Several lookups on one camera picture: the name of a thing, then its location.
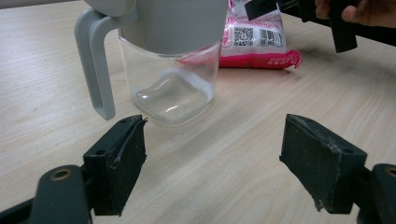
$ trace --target barcode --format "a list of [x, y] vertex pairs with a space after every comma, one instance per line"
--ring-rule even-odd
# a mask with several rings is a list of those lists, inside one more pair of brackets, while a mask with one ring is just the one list
[[279, 32], [260, 30], [260, 47], [284, 48], [282, 35]]

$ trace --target clear glass container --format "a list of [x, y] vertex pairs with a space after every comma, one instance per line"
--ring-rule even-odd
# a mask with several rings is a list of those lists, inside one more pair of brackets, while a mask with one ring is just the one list
[[200, 113], [215, 95], [220, 40], [193, 52], [161, 55], [120, 36], [132, 99], [150, 116], [180, 123]]

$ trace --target qr code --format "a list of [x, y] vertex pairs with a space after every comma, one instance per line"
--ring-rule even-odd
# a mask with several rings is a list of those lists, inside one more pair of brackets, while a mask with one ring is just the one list
[[235, 46], [253, 46], [253, 28], [235, 27], [233, 34]]

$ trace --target human hand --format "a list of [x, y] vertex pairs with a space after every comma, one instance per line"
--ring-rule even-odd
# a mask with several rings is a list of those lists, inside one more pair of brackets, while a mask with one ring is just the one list
[[[315, 0], [317, 17], [328, 19], [331, 0]], [[396, 28], [396, 0], [360, 0], [342, 12], [344, 21], [368, 26]]]

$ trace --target table surface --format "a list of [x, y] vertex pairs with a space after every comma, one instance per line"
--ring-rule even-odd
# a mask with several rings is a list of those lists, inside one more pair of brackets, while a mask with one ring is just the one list
[[[117, 33], [106, 37], [117, 115], [92, 108], [69, 2], [0, 11], [0, 211], [34, 197], [48, 170], [81, 165], [115, 122], [142, 114], [131, 102]], [[177, 126], [149, 122], [148, 159], [121, 217], [94, 223], [355, 223], [317, 212], [279, 161], [288, 113], [318, 121], [368, 153], [366, 167], [396, 163], [396, 50], [358, 37], [336, 54], [328, 27], [282, 15], [298, 69], [220, 69], [216, 96]]]

